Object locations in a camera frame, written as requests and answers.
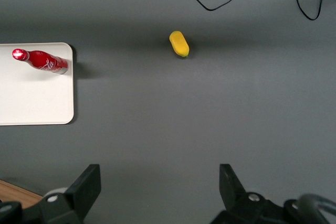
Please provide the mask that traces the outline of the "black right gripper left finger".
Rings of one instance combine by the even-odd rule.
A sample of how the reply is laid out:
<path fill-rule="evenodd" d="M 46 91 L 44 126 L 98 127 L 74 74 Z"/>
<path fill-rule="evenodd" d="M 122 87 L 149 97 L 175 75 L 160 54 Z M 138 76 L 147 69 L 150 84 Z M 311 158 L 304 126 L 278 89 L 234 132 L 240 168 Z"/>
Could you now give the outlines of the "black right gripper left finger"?
<path fill-rule="evenodd" d="M 40 203 L 41 223 L 84 223 L 101 192 L 100 165 L 90 164 L 68 187 L 48 192 Z"/>

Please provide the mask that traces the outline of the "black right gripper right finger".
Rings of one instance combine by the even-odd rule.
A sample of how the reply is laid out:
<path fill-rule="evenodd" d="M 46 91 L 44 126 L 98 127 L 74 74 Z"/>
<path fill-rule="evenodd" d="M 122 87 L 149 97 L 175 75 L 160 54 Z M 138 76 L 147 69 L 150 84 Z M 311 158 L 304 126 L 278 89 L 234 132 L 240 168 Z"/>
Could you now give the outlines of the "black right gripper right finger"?
<path fill-rule="evenodd" d="M 247 192 L 229 164 L 219 166 L 219 192 L 225 210 L 212 223 L 286 223 L 283 208 Z"/>

